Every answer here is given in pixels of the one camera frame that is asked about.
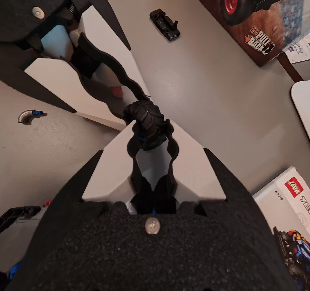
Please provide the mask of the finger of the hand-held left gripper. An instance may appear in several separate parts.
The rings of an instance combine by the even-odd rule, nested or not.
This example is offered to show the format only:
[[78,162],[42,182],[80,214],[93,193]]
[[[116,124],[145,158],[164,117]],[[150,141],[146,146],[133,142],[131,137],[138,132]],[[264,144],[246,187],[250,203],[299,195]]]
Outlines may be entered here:
[[124,120],[112,114],[106,103],[87,93],[78,72],[66,61],[37,58],[25,73],[76,110],[77,115],[119,131],[126,128]]
[[131,51],[94,6],[83,12],[78,31],[78,45],[87,55],[110,68],[137,100],[151,99]]

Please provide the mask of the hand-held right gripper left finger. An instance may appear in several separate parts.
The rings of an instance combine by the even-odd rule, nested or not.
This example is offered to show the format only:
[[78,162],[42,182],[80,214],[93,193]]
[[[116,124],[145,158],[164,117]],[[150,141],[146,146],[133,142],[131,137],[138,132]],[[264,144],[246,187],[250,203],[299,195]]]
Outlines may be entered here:
[[134,136],[132,121],[103,150],[98,164],[82,195],[85,202],[121,201],[129,203],[135,195],[131,174],[134,161],[127,145]]

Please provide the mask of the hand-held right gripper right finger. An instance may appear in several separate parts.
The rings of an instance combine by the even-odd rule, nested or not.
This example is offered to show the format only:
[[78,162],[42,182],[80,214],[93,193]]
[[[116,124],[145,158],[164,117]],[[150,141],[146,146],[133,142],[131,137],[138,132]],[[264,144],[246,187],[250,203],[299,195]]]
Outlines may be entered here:
[[167,151],[171,156],[167,174],[168,196],[180,204],[226,200],[202,145],[172,120],[167,120],[167,138]]

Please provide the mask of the black tyre blue hub wheel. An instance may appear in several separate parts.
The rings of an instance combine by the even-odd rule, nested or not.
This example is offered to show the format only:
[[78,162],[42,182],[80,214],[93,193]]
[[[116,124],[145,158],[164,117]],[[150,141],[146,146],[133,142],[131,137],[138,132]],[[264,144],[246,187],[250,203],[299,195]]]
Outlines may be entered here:
[[166,141],[164,115],[152,101],[136,101],[127,105],[123,118],[127,123],[133,120],[138,123],[139,140],[144,151],[155,149]]

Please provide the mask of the blue black toy brick truck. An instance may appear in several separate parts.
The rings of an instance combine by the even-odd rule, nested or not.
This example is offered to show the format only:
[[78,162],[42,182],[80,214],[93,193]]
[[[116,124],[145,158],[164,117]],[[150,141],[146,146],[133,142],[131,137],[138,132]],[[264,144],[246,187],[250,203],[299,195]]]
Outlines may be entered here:
[[14,278],[27,249],[51,200],[43,206],[11,208],[0,221],[0,274],[1,290]]

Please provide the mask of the grey elbow piece blue pin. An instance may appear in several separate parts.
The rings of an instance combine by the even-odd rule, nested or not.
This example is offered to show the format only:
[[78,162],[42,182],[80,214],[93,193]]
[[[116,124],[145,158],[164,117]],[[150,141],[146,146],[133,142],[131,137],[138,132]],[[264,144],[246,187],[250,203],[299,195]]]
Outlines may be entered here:
[[48,114],[38,110],[26,110],[22,112],[17,119],[17,122],[23,125],[31,125],[35,118],[46,117]]

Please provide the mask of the red wheeled truck set box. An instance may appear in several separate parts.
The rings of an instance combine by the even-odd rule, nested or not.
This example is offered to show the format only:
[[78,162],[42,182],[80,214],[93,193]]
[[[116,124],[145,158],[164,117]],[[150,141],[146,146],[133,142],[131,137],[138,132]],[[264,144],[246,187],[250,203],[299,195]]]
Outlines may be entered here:
[[309,0],[199,0],[258,67],[309,33]]

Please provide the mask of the black brick piece red pins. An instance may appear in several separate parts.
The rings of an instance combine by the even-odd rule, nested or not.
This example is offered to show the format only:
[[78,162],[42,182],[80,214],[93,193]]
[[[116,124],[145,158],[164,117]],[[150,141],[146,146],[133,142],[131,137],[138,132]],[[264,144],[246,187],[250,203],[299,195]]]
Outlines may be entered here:
[[150,12],[149,17],[160,33],[169,42],[180,37],[181,33],[178,30],[178,21],[172,21],[161,9]]

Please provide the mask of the truck building instruction booklet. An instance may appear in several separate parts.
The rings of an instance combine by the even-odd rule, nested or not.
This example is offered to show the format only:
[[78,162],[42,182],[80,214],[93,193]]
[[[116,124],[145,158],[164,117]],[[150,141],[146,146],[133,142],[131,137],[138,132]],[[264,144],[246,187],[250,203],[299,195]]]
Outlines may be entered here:
[[253,195],[300,290],[310,287],[310,190],[289,167]]

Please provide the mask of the small white leaflet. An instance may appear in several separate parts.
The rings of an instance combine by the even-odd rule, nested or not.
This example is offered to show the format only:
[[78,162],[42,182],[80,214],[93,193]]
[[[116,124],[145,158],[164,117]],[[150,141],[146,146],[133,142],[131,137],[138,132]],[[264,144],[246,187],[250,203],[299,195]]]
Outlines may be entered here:
[[310,60],[310,34],[306,35],[296,44],[290,46],[285,54],[291,64]]

